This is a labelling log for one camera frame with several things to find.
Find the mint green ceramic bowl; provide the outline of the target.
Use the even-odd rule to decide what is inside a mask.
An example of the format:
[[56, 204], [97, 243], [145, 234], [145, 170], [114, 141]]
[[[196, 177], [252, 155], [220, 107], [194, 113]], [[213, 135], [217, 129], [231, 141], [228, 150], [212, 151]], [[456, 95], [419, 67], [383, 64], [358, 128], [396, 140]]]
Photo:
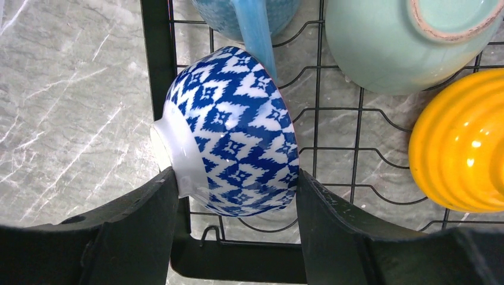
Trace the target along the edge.
[[502, 1], [328, 1], [325, 32], [351, 81], [402, 95], [453, 76], [484, 49], [502, 20]]

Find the yellow ribbed ceramic bowl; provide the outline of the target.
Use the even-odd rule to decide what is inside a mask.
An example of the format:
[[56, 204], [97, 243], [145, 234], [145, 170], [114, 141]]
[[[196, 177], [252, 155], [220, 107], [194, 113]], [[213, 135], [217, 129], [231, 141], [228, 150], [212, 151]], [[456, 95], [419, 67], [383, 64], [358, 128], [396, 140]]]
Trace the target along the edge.
[[422, 111], [409, 168], [433, 202], [468, 213], [503, 211], [503, 69], [467, 75]]

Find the blue floral ceramic mug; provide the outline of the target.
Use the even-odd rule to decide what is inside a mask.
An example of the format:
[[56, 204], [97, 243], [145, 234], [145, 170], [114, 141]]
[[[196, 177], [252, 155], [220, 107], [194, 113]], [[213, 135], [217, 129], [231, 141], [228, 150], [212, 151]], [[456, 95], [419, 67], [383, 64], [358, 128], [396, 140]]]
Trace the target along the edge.
[[273, 79], [277, 69], [272, 38], [293, 19], [299, 0], [192, 0], [201, 18], [226, 38], [243, 43]]

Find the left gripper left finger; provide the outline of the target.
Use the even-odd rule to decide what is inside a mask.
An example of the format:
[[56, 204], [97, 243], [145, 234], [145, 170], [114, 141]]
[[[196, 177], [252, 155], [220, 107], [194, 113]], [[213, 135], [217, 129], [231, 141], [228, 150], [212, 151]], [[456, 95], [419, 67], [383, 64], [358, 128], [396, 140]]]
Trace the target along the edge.
[[165, 284], [178, 192], [167, 168], [60, 224], [1, 226], [2, 284]]

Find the red patterned ceramic bowl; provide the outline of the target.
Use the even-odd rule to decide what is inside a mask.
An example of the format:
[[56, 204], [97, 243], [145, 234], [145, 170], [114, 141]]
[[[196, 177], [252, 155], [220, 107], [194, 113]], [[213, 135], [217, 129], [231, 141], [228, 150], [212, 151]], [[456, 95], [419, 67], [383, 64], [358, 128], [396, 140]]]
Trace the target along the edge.
[[182, 70], [150, 139], [181, 198], [230, 217], [284, 209], [300, 172], [294, 125], [264, 66], [236, 46]]

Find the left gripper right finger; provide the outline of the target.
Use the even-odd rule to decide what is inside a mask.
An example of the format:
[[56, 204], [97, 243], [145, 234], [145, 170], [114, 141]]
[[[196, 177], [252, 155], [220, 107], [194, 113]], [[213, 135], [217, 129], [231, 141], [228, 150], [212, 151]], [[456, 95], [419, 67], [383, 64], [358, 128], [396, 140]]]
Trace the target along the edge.
[[309, 284], [502, 284], [503, 230], [426, 234], [382, 220], [300, 171], [297, 216]]

